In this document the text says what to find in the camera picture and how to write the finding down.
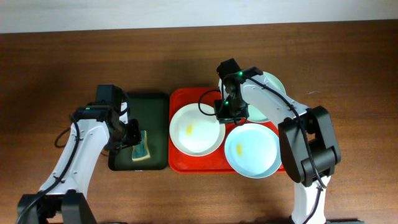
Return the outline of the green yellow sponge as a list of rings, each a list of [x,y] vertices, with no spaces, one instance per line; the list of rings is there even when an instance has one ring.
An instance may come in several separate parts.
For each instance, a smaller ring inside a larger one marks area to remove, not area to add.
[[[150,159],[150,151],[147,143],[147,131],[141,131],[141,142],[133,146],[132,161],[138,162]]]

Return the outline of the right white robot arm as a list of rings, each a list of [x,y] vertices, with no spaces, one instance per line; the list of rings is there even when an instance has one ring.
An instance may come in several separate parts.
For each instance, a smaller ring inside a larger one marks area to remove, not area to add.
[[[254,105],[279,132],[282,165],[294,182],[292,223],[326,223],[326,187],[341,161],[329,112],[322,106],[309,108],[277,88],[257,67],[241,69],[220,65],[221,99],[215,101],[219,122],[245,123],[248,106]]]

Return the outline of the light blue plate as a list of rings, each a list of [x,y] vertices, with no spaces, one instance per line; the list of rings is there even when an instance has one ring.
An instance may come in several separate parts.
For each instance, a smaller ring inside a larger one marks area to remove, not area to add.
[[[278,135],[256,123],[234,128],[225,140],[224,154],[237,173],[252,179],[268,177],[282,165]]]

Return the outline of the white plate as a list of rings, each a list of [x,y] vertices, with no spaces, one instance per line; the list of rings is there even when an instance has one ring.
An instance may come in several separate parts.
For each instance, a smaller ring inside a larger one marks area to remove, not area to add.
[[[192,103],[180,108],[169,125],[170,139],[182,153],[201,157],[217,150],[224,140],[226,126],[216,119],[212,106]]]

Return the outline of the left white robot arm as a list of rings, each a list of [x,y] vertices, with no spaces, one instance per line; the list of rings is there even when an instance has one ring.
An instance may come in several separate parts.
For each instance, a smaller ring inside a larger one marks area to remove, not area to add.
[[[96,223],[86,200],[103,149],[116,151],[142,141],[138,122],[128,119],[127,103],[91,104],[70,117],[70,135],[57,165],[36,194],[25,194],[18,223],[47,223],[60,213],[64,223]]]

